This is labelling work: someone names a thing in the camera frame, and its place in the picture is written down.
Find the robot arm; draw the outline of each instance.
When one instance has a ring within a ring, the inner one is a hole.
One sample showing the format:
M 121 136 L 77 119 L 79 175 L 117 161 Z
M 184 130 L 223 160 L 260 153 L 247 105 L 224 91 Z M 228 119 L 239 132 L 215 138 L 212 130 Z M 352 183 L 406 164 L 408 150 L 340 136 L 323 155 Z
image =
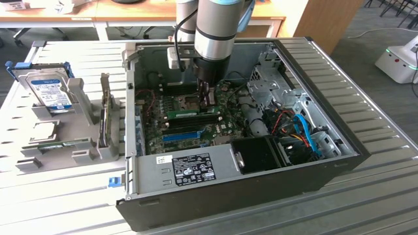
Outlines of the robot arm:
M 177 23 L 196 10 L 196 0 L 177 1 Z M 193 74 L 201 107 L 216 105 L 214 89 L 223 79 L 238 30 L 250 21 L 254 0 L 200 0 L 197 14 L 179 27 L 179 41 L 192 41 L 197 57 L 193 58 Z

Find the blue latch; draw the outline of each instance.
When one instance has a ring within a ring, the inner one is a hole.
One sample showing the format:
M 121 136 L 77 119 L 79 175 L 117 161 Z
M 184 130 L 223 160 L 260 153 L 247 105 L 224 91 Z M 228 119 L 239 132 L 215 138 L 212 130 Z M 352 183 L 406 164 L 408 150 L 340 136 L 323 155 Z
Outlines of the blue latch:
M 73 76 L 73 73 L 72 73 L 72 70 L 71 70 L 71 65 L 69 65 L 69 63 L 68 62 L 64 62 L 64 67 L 65 67 L 65 69 L 67 69 L 67 71 L 68 71 L 68 78 L 75 78 L 75 76 Z
M 121 177 L 111 177 L 107 187 L 116 188 L 121 186 Z
M 12 69 L 13 69 L 13 62 L 7 61 L 4 65 L 5 65 L 5 71 L 7 71 L 8 74 L 13 77 L 13 79 L 17 81 L 17 78 L 16 78 L 16 76 L 15 76 L 15 74 L 13 74 L 13 71 L 12 71 Z
M 32 63 L 31 62 L 28 62 L 28 63 L 25 63 L 25 62 L 19 62 L 16 65 L 15 65 L 15 69 L 16 70 L 28 70 L 28 69 L 31 69 L 32 68 Z
M 19 62 L 15 67 L 13 67 L 13 62 L 7 61 L 5 62 L 5 70 L 8 72 L 8 74 L 15 78 L 15 80 L 19 82 L 16 75 L 13 74 L 13 69 L 15 70 L 23 70 L 23 69 L 29 69 L 32 67 L 32 63 L 24 63 L 24 62 Z

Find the warning label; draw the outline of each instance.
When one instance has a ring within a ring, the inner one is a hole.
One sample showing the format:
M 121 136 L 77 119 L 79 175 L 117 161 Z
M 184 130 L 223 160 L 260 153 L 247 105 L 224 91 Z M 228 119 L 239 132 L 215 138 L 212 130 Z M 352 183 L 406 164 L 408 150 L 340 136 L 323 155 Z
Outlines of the warning label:
M 177 186 L 216 179 L 208 153 L 172 158 L 172 167 Z

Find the red wire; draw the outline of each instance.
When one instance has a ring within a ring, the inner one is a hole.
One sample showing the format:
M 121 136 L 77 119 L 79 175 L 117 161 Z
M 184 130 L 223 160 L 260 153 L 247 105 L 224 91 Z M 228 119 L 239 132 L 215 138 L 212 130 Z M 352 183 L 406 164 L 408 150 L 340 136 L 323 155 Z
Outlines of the red wire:
M 299 135 L 299 137 L 302 138 L 303 143 L 306 144 L 306 147 L 308 147 L 308 143 L 307 143 L 307 141 L 306 141 L 304 137 L 303 137 L 302 135 Z
M 282 116 L 283 116 L 283 114 L 284 113 L 291 113 L 291 114 L 294 114 L 294 111 L 287 111 L 287 110 L 284 110 L 282 113 L 280 113 L 280 115 L 279 115 L 279 118 L 276 119 L 276 122 L 275 122 L 275 125 L 274 125 L 274 128 L 272 128 L 272 134 L 274 134 L 274 132 L 275 132 L 275 129 L 276 129 L 276 126 L 278 126 L 278 124 L 279 124 L 279 122 L 280 122 L 280 118 L 282 118 Z
M 140 92 L 151 92 L 151 94 L 152 94 L 152 102 L 151 102 L 149 107 L 147 108 L 147 115 L 149 115 L 149 110 L 151 110 L 152 105 L 153 105 L 153 103 L 155 103 L 155 93 L 153 93 L 153 90 L 143 89 L 143 90 L 139 90 L 139 91 L 136 92 L 135 96 L 137 96 L 137 94 L 139 94 Z

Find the motherboard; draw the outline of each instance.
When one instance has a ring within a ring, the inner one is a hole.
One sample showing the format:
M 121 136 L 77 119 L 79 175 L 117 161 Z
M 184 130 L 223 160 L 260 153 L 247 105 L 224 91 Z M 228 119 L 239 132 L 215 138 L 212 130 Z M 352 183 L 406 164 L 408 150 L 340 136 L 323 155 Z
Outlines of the motherboard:
M 161 90 L 139 90 L 145 154 L 215 146 L 246 137 L 235 90 L 231 83 L 222 82 L 215 91 L 218 105 L 207 108 L 199 105 L 197 93 L 167 95 Z

